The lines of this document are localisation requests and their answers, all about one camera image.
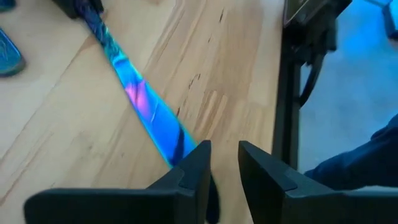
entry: blue shoe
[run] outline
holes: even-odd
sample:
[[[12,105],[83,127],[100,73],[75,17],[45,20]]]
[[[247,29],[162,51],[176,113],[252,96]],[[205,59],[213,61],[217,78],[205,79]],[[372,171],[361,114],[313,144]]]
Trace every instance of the blue shoe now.
[[[17,47],[0,29],[0,77],[9,77],[25,67],[25,60]]]
[[[0,12],[13,9],[15,5],[15,0],[0,0]]]

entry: person's arm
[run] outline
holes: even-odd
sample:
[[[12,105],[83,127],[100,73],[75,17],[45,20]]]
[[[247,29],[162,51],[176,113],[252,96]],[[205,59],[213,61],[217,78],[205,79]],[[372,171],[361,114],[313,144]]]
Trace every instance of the person's arm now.
[[[322,162],[305,175],[334,190],[398,187],[398,114],[366,144]]]

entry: black cable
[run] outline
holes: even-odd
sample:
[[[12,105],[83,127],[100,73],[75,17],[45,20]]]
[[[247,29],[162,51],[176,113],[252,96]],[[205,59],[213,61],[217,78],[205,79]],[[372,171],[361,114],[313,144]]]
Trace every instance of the black cable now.
[[[319,54],[315,57],[315,60],[312,64],[311,72],[310,75],[308,76],[307,82],[305,84],[303,93],[300,95],[300,107],[302,107],[308,100],[308,98],[311,95],[311,92],[313,88],[315,87],[315,84],[317,83],[319,73],[321,72],[322,69],[322,63],[323,59],[325,56],[323,54]]]

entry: iridescent blade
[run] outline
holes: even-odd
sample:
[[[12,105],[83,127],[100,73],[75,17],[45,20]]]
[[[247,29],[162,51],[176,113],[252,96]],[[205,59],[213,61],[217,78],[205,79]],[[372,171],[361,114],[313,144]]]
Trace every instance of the iridescent blade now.
[[[132,107],[156,147],[168,165],[175,166],[194,150],[197,144],[170,108],[134,68],[88,1],[77,1],[76,7],[103,46],[105,55],[118,74]],[[209,223],[217,223],[219,216],[218,193],[214,180],[211,178],[206,219]]]

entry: wooden workbench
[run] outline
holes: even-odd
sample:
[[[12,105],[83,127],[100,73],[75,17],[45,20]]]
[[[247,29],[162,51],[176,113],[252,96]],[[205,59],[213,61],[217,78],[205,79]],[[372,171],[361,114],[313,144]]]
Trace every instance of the wooden workbench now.
[[[168,171],[102,49],[50,0],[0,27],[27,68],[0,80],[0,223],[54,187],[145,188]],[[252,223],[238,141],[270,152],[281,0],[103,1],[111,33],[197,141],[211,139],[222,223]]]

